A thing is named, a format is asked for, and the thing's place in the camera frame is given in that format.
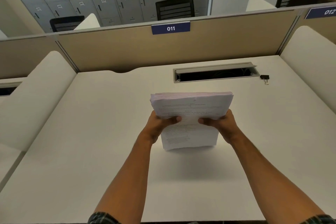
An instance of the person's right hand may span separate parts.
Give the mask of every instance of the person's right hand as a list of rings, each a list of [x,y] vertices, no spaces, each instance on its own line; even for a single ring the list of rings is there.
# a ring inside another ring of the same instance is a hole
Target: person's right hand
[[[242,134],[241,130],[238,128],[232,111],[229,109],[226,115],[220,117],[218,120],[213,120],[210,118],[199,118],[198,122],[207,126],[214,127],[218,129],[225,141],[229,144],[232,140]]]

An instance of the blue number plate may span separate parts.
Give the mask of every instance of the blue number plate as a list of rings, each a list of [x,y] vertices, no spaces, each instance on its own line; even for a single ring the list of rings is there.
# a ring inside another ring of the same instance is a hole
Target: blue number plate
[[[190,21],[172,24],[152,25],[153,35],[190,31]]]
[[[336,16],[336,6],[312,8],[305,19],[316,19]]]

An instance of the white paper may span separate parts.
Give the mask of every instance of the white paper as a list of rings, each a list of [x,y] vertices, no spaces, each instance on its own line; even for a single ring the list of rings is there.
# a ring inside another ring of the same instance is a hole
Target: white paper
[[[150,102],[159,117],[182,116],[178,124],[165,128],[161,134],[165,150],[184,147],[214,146],[218,131],[198,123],[199,118],[218,119],[226,114],[233,99],[232,92],[158,93]]]

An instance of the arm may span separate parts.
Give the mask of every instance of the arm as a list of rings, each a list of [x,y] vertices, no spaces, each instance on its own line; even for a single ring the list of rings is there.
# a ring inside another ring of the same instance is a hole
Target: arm
[[[219,120],[199,119],[213,126],[232,145],[249,180],[259,208],[269,224],[298,224],[324,212],[279,172],[238,128],[228,110]]]
[[[160,119],[153,111],[139,134],[131,153],[115,176],[95,212],[112,215],[122,224],[139,224],[145,207],[149,156],[152,144],[162,130],[181,121],[181,117]]]

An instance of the black binder clip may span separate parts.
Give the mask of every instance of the black binder clip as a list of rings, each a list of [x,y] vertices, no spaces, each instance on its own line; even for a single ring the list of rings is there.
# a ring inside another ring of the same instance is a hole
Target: black binder clip
[[[269,85],[269,83],[268,83],[268,80],[270,79],[270,76],[269,76],[269,75],[262,74],[262,75],[260,76],[260,78],[264,80],[265,85]]]

